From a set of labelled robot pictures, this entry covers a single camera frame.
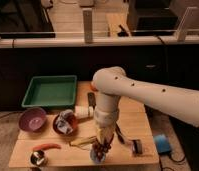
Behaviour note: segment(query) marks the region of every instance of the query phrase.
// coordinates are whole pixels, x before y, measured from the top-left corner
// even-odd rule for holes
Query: wooden table
[[[90,92],[89,82],[79,82],[77,88],[76,105],[88,106],[87,92]],[[143,104],[122,97],[119,104],[120,118],[118,124],[125,136],[131,139],[141,139],[144,153],[132,156],[131,148],[119,143],[115,138],[112,148],[106,156],[106,160],[97,166],[106,165],[133,165],[141,167],[141,170],[157,170],[159,157],[153,142],[151,129],[146,117]],[[39,133],[27,133],[20,131],[15,144],[9,167],[33,167],[30,163],[32,147],[43,143],[57,143],[62,149],[50,149],[45,151],[48,157],[46,167],[67,166],[96,166],[90,159],[90,151],[70,147],[69,142],[78,137],[89,137],[95,135],[94,120],[79,122],[78,132],[73,136],[58,135],[52,128],[52,122],[56,115],[47,116],[47,124]]]

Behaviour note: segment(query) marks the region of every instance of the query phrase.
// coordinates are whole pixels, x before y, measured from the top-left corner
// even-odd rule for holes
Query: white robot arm
[[[99,91],[94,118],[101,127],[118,120],[118,102],[126,96],[199,128],[199,91],[136,81],[120,67],[98,70],[93,84]]]

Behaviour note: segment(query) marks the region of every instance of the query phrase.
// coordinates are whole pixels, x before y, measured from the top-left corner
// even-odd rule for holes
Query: floor
[[[127,12],[128,4],[123,0],[96,0],[93,10],[93,32],[96,37],[108,36],[107,13]],[[82,37],[83,15],[77,0],[54,0],[48,10],[56,37]]]
[[[8,112],[0,112],[0,116],[7,114]],[[0,171],[28,171],[28,168],[22,169],[10,169],[8,168],[8,163],[12,150],[14,148],[17,136],[19,133],[18,120],[20,117],[20,112],[11,114],[8,117],[0,119]],[[149,116],[150,125],[152,128],[153,135],[165,134],[173,148],[173,157],[176,160],[181,159],[184,156],[182,148],[179,144],[178,138],[173,130],[169,118],[158,112],[153,111]],[[174,164],[167,156],[161,156],[161,163],[163,167],[171,167],[175,171],[190,171],[190,167],[187,161],[183,162],[181,165]],[[62,168],[48,168],[42,169],[43,171],[60,171]],[[76,171],[76,170],[93,170],[90,168],[67,168],[65,171]],[[111,170],[133,170],[132,166],[127,167],[94,167],[94,170],[99,171],[111,171]]]

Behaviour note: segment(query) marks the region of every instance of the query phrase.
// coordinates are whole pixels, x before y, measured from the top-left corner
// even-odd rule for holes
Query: green tray
[[[22,107],[73,108],[76,86],[75,75],[33,77],[22,101]]]

